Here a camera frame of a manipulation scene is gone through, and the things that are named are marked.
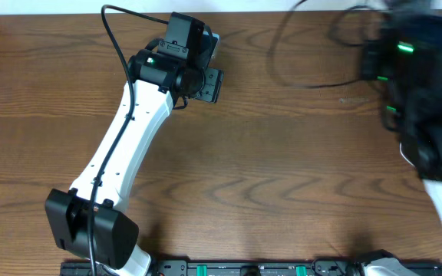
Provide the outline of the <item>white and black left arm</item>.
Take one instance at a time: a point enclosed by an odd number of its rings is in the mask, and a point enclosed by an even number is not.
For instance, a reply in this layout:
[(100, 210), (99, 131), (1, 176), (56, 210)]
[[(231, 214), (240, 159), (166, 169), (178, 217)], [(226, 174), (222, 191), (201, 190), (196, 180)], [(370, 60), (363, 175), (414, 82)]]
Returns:
[(166, 34), (120, 62), (126, 76), (120, 106), (101, 144), (67, 191), (52, 189), (45, 212), (56, 245), (78, 257), (62, 275), (146, 275), (151, 256), (126, 210), (136, 174), (160, 126), (189, 100), (215, 103), (223, 72), (211, 68), (219, 35), (174, 12)]

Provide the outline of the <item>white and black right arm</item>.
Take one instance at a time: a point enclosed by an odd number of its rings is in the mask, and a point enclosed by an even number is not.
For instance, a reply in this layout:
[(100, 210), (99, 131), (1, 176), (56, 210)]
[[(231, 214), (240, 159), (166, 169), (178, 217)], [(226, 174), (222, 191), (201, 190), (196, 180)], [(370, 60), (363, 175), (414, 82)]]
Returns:
[(383, 124), (398, 134), (442, 223), (442, 16), (388, 11), (361, 54), (361, 78), (383, 81)]

